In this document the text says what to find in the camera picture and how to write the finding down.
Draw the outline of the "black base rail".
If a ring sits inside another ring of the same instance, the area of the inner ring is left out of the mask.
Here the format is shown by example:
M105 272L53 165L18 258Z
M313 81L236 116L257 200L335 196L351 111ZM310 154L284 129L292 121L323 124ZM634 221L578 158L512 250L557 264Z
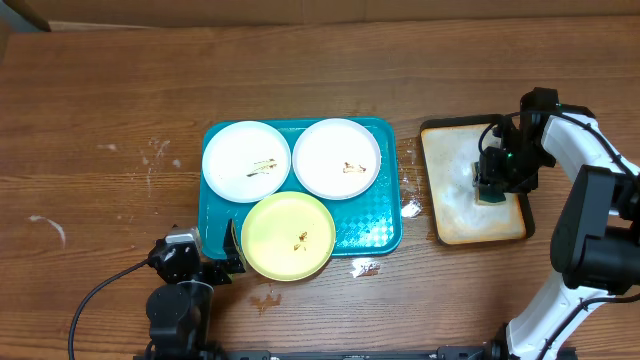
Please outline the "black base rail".
M184 359L210 360L488 360L502 359L496 350L488 346L443 346L426 351L387 352L294 352L271 353L269 351L217 351L184 356Z

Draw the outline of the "green and yellow sponge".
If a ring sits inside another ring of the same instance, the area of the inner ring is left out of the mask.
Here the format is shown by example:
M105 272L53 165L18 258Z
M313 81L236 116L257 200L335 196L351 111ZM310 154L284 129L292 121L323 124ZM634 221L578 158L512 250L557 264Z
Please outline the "green and yellow sponge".
M474 188L476 190L475 200L480 205L492 206L506 201L505 194L491 184L475 181Z

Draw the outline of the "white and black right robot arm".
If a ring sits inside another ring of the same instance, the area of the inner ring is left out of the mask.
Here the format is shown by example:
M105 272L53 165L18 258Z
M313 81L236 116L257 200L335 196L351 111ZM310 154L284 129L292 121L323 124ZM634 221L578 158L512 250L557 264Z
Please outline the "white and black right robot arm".
M586 107L536 87L517 112L497 115L480 144L473 185L481 202L526 195L542 167L560 165L571 191L551 237L553 271L527 308L503 327L487 359L573 359L564 342L599 306L638 301L639 168L602 134Z

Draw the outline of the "yellow-green plate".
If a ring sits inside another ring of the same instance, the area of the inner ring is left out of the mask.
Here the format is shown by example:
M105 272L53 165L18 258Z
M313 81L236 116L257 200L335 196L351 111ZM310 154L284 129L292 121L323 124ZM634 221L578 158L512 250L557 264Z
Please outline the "yellow-green plate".
M328 262L335 244L329 210L301 192L279 192L259 201L241 230L241 249L249 265L276 281L314 275Z

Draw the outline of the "white plate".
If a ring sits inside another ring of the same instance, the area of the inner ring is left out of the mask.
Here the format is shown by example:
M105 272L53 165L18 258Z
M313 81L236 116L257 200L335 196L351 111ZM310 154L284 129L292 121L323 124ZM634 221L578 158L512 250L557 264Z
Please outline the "white plate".
M302 132L293 154L293 170L311 194L346 200L364 193L376 180L381 150L373 134L355 121L321 120Z
M258 121L241 121L217 131L204 147L202 175L221 198L252 203L275 193L291 168L284 136Z

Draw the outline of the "teal plastic serving tray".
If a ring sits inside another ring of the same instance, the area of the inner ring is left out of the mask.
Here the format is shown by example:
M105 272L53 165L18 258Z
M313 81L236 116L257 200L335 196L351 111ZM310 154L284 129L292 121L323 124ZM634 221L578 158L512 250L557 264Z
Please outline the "teal plastic serving tray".
M386 255L394 251L403 234L401 193L398 179L396 138L392 126L379 117L354 117L376 139L381 167L373 184L362 194L346 200L323 199L336 226L333 257ZM198 229L202 252L211 259L225 259L223 250L227 223L232 220L240 233L251 203L223 199L200 178Z

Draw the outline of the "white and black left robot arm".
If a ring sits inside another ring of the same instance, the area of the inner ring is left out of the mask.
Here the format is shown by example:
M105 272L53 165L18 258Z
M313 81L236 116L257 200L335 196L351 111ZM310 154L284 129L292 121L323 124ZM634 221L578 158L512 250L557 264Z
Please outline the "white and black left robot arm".
M204 260L197 228L174 227L149 253L149 266L165 284L146 303L150 344L146 359L225 359L222 347L208 339L214 288L244 273L236 227L227 223L224 259Z

